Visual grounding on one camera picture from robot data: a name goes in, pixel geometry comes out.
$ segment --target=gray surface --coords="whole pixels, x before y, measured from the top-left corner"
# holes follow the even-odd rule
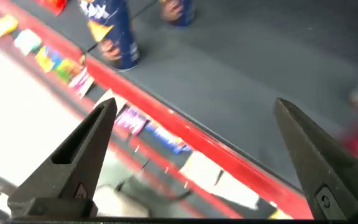
[[[333,136],[358,120],[358,2],[195,1],[187,29],[158,4],[134,21],[142,60],[123,75],[244,156],[300,187],[272,115],[297,104]]]

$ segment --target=candy package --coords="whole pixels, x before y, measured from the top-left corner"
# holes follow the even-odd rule
[[[59,15],[65,8],[68,0],[37,0],[38,3],[52,11],[56,16]]]
[[[167,148],[171,149],[175,154],[181,153],[182,151],[192,150],[192,148],[181,138],[171,134],[155,121],[151,121],[145,129],[151,132],[154,137],[156,137]]]
[[[19,22],[9,14],[0,18],[0,37],[16,30],[17,25],[19,25]]]
[[[136,135],[143,129],[146,121],[146,117],[135,107],[131,106],[118,116],[115,124]]]
[[[45,51],[46,46],[43,46],[35,56],[35,61],[41,66],[42,70],[47,73],[50,72],[54,66],[52,60],[48,57],[47,52]]]
[[[41,38],[29,29],[20,32],[14,41],[14,45],[19,48],[24,55],[28,55],[32,50],[39,47],[41,43]]]
[[[94,78],[89,75],[86,67],[83,67],[81,72],[73,77],[68,86],[73,88],[77,94],[79,94],[80,98],[82,98],[91,88],[93,82]]]

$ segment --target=colorful snack package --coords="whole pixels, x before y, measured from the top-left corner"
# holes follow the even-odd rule
[[[77,64],[70,59],[64,59],[58,67],[55,68],[58,76],[65,82],[69,83],[73,76],[73,71]]]
[[[68,86],[70,88],[73,88],[77,92],[77,94],[79,94],[80,98],[82,98],[91,88],[93,82],[94,78],[90,76],[87,68],[83,67],[82,71],[71,80]]]
[[[19,25],[19,22],[9,14],[0,18],[0,37],[16,30],[17,25]]]
[[[53,66],[55,65],[52,60],[48,57],[46,51],[46,46],[43,46],[37,55],[35,56],[35,61],[41,66],[42,70],[47,73],[50,72],[53,69]]]
[[[41,43],[41,38],[29,29],[20,32],[14,41],[14,45],[19,48],[24,55],[28,55],[32,50],[39,47]]]
[[[38,0],[38,3],[52,11],[56,16],[65,8],[68,0]]]
[[[80,6],[89,18],[89,29],[107,63],[118,70],[134,67],[139,51],[126,1],[82,0]]]
[[[116,118],[115,124],[136,135],[143,129],[146,121],[146,117],[135,107],[131,106],[130,108],[124,110],[118,118]]]
[[[167,148],[171,149],[175,154],[179,154],[182,151],[192,150],[192,148],[181,138],[171,134],[155,121],[151,121],[148,125],[146,125],[145,129],[151,132],[154,137],[156,137]]]

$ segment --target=snack can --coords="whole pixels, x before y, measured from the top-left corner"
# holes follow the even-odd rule
[[[125,0],[81,0],[89,29],[105,61],[118,70],[137,64],[139,50]]]
[[[193,0],[160,0],[161,16],[167,23],[176,27],[186,27],[194,19]]]

